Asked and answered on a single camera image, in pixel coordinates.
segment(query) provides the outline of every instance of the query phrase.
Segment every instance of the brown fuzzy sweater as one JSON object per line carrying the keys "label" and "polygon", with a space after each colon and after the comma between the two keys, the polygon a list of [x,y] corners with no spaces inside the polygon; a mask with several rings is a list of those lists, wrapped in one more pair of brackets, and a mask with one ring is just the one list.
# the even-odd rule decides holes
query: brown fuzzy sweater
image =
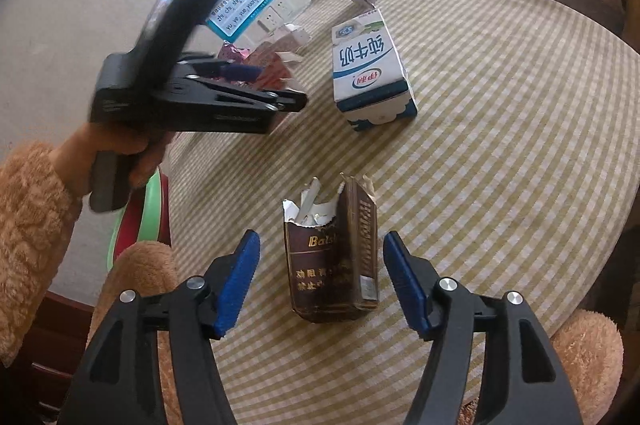
{"label": "brown fuzzy sweater", "polygon": [[32,144],[0,167],[0,360],[9,366],[65,256],[82,201]]}

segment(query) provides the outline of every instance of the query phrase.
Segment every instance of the metal screw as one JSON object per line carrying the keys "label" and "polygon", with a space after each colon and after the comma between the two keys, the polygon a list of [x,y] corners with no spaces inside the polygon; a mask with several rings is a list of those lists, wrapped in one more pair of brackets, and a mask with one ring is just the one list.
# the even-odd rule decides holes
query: metal screw
{"label": "metal screw", "polygon": [[507,300],[511,303],[511,304],[522,304],[522,301],[524,300],[522,298],[522,295],[520,295],[517,291],[510,291],[507,294]]}
{"label": "metal screw", "polygon": [[458,287],[458,283],[449,277],[440,279],[438,284],[444,291],[453,291]]}
{"label": "metal screw", "polygon": [[202,277],[191,277],[187,280],[187,288],[190,290],[199,290],[204,286],[204,279]]}
{"label": "metal screw", "polygon": [[136,298],[136,292],[133,290],[125,290],[120,294],[120,301],[127,303],[132,302],[133,299]]}

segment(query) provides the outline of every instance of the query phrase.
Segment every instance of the white milk carton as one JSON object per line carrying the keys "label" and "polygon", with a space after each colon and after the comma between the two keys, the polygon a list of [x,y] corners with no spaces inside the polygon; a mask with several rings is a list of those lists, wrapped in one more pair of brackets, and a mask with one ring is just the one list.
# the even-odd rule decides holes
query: white milk carton
{"label": "white milk carton", "polygon": [[334,100],[356,131],[416,116],[414,94],[382,15],[334,26]]}

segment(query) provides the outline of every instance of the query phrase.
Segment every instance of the wall socket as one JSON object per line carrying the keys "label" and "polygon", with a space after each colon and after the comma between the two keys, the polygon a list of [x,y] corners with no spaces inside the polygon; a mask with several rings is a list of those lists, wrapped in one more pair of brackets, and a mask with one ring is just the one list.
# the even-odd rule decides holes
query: wall socket
{"label": "wall socket", "polygon": [[271,33],[279,26],[284,24],[284,20],[276,14],[276,11],[268,6],[264,9],[258,19],[256,19],[255,23],[262,28],[266,33]]}
{"label": "wall socket", "polygon": [[284,20],[291,19],[291,16],[293,15],[293,6],[289,0],[273,0],[271,7]]}

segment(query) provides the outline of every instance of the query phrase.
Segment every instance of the striped tablecloth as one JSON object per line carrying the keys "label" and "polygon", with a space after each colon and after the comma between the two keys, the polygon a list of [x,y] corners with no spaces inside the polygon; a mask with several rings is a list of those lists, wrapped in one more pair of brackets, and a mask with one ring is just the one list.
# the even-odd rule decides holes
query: striped tablecloth
{"label": "striped tablecloth", "polygon": [[[428,344],[380,263],[377,312],[315,325],[290,308],[284,198],[312,176],[367,174],[380,235],[476,293],[517,289],[549,333],[585,295],[640,180],[640,57],[551,0],[380,0],[418,117],[356,133],[332,98],[330,28],[361,13],[313,0],[299,72],[309,105],[268,136],[183,134],[170,163],[178,270],[203,272],[258,231],[262,259],[238,326],[214,351],[241,424],[402,423]],[[477,394],[477,342],[467,398]]]}

